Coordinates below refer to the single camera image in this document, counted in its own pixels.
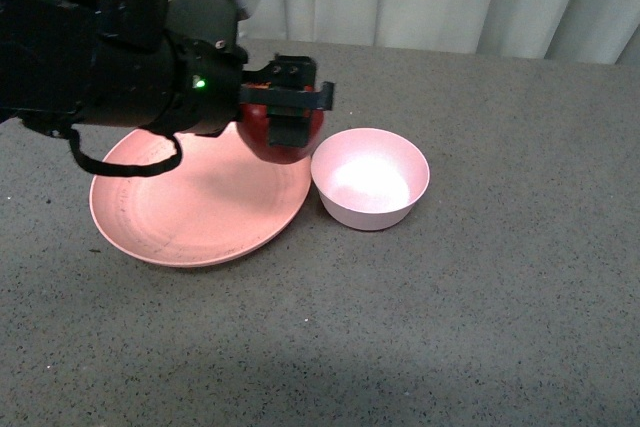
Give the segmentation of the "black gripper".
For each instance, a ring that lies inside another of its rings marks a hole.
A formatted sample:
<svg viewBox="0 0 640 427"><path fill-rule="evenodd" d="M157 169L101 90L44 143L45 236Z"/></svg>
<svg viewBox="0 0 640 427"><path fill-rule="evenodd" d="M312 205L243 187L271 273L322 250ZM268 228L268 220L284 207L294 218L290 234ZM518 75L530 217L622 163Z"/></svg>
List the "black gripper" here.
<svg viewBox="0 0 640 427"><path fill-rule="evenodd" d="M169 0L166 36L173 50L174 80L166 108L147 130L216 136L240 116L243 104L267 106L268 144L309 144L311 113L333 107L334 85L315 84L309 57L278 55L247 71L237 44L238 24L259 0Z"/></svg>

